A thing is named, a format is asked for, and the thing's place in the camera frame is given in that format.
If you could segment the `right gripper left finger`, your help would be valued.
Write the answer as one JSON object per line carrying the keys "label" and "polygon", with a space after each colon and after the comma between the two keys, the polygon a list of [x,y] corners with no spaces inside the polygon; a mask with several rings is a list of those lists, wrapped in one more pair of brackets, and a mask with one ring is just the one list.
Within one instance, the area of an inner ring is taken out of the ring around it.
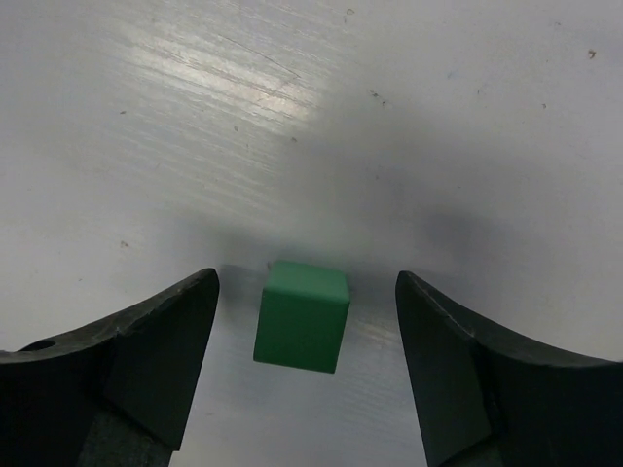
{"label": "right gripper left finger", "polygon": [[214,269],[1,355],[5,466],[166,466],[181,448],[219,296]]}

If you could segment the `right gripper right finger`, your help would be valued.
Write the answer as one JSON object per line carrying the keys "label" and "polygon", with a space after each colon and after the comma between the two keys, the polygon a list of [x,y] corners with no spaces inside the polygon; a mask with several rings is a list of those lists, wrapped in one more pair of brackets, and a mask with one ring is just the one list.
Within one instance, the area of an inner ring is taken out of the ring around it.
{"label": "right gripper right finger", "polygon": [[618,466],[622,366],[533,340],[409,271],[395,300],[430,466]]}

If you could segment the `small green cube block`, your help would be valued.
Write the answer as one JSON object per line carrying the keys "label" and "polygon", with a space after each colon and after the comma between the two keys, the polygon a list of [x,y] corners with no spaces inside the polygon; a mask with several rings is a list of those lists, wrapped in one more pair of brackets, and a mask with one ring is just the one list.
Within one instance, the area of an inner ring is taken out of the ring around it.
{"label": "small green cube block", "polygon": [[335,373],[349,305],[343,272],[295,262],[273,263],[262,290],[253,360]]}

